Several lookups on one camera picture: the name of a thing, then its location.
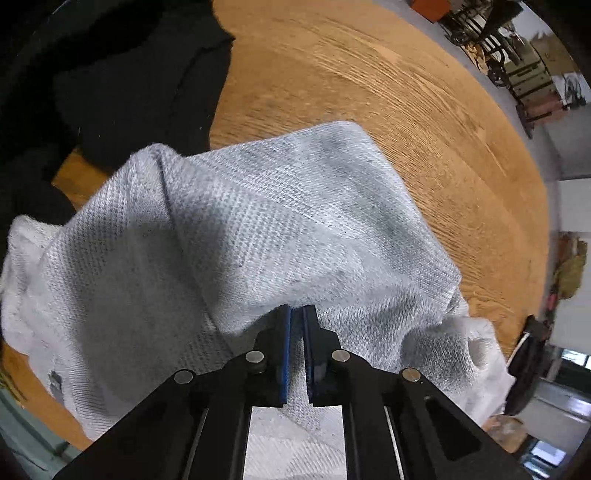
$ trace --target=wood grain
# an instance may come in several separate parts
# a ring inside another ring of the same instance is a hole
[[[494,323],[509,355],[542,299],[548,209],[535,164],[498,105],[436,43],[363,0],[216,0],[215,8],[236,41],[212,148],[337,119],[362,125],[460,268],[471,314]],[[80,207],[104,180],[73,154],[54,183]],[[25,406],[87,445],[30,378],[26,359],[7,352]]]

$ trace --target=black fabric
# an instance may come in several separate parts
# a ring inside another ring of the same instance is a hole
[[[209,150],[232,40],[208,4],[181,5],[139,47],[58,75],[57,110],[84,157],[112,171],[154,142]]]
[[[56,161],[59,148],[46,145],[31,148],[0,169],[0,258],[7,250],[7,235],[17,215],[28,215],[40,222],[65,225],[76,213],[70,200],[41,172],[48,161]]]
[[[107,172],[156,141],[208,150],[232,40],[208,0],[64,4],[0,83],[0,164],[48,143],[61,159],[80,143]],[[171,131],[179,133],[168,141]],[[46,165],[46,180],[60,163]]]
[[[8,70],[12,59],[29,37],[64,0],[20,0],[4,2],[0,15],[0,72]]]
[[[534,396],[540,375],[548,367],[550,355],[546,351],[548,328],[529,315],[522,333],[530,336],[517,351],[509,364],[508,372],[515,377],[505,403],[506,415],[517,415]]]

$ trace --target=white wall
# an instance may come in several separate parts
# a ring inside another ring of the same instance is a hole
[[[513,19],[515,31],[526,40],[531,40],[544,33],[552,33],[552,29],[536,15],[531,8],[520,2],[523,11]]]
[[[559,155],[562,178],[591,176],[591,105],[544,125]]]
[[[540,379],[535,389],[535,397],[550,405],[591,422],[591,403],[587,397],[568,387]]]
[[[591,246],[591,232],[579,236]],[[577,293],[558,304],[550,343],[591,355],[591,248]]]
[[[563,232],[591,232],[591,179],[560,181],[558,197],[560,229]]]
[[[587,435],[589,422],[539,400],[537,397],[517,415],[532,437],[573,455]]]

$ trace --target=gray knit fabric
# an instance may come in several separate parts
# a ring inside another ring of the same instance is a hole
[[[373,366],[423,371],[477,422],[512,377],[489,322],[402,180],[335,122],[183,158],[133,155],[65,227],[17,218],[2,327],[95,439],[179,368],[220,368],[261,316],[315,304]],[[341,478],[338,408],[311,408],[294,342],[290,404],[255,409],[247,478]]]

